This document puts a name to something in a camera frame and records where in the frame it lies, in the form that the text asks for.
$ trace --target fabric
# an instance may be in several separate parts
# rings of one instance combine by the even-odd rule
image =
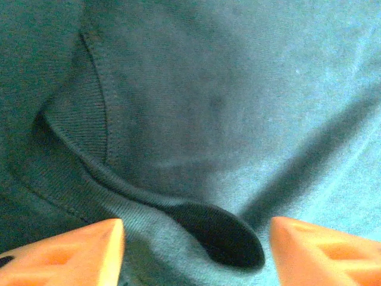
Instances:
[[[288,216],[381,240],[380,1],[0,1],[0,253],[112,217],[119,285],[280,285]]]

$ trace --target orange plastic piece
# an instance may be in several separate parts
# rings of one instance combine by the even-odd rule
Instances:
[[[282,286],[381,286],[381,243],[288,217],[270,242]]]
[[[123,253],[122,221],[104,220],[0,254],[0,286],[115,286]]]

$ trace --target orange triangular object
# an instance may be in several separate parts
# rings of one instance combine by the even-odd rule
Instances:
[[[123,222],[104,220],[0,254],[0,286],[114,286],[123,253]]]
[[[381,286],[381,243],[288,217],[270,242],[282,286]]]

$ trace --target green fabric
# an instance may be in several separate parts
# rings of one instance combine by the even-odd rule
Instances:
[[[0,253],[120,217],[119,285],[273,286],[273,216],[381,240],[380,8],[0,1]]]

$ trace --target orange object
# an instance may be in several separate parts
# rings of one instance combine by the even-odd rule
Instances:
[[[0,254],[0,286],[115,286],[123,253],[122,221],[104,220]]]
[[[381,286],[381,243],[288,217],[270,242],[282,286]]]

